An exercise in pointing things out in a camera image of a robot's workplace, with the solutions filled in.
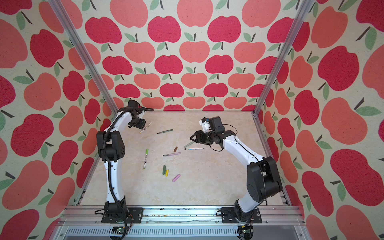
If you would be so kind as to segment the white pen light green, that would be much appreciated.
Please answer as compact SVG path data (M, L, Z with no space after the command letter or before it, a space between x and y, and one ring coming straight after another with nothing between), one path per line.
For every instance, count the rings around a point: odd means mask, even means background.
M144 164L143 164L143 169L146 169L147 161L148 161L148 155L149 155L149 149L146 149L146 154L145 154L145 160L144 160Z

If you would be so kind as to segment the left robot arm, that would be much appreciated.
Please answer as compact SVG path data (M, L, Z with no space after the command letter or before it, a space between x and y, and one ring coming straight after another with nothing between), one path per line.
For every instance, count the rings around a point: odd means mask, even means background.
M104 162L108 184L106 215L127 216L129 213L121 184L121 159L126 153L121 132L132 127L142 130L146 124L143 119L146 111L137 101L129 100L126 107L119 109L111 125L97 133L98 154Z

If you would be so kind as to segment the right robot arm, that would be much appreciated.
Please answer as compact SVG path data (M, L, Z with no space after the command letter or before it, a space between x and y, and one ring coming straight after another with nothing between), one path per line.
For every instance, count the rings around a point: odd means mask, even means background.
M237 133L225 129L220 117L202 118L199 124L202 129L190 137L192 141L208 146L219 145L247 169L247 193L234 203L236 218L245 222L263 201L283 190L277 162L251 150Z

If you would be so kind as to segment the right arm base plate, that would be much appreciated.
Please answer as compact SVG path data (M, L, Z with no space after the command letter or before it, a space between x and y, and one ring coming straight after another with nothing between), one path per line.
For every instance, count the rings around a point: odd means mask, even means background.
M217 216L222 218L224 224L261 224L262 217L258 208L244 213L238 207L221 208L217 211Z

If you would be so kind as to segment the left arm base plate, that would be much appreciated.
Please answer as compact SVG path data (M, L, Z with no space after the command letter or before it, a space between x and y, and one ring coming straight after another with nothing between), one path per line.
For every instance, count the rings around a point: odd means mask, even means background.
M131 223L140 224L143 217L143 211L143 208L128 207L123 214L118 207L110 207L104 213L101 222L103 224L123 224L126 220L128 225Z

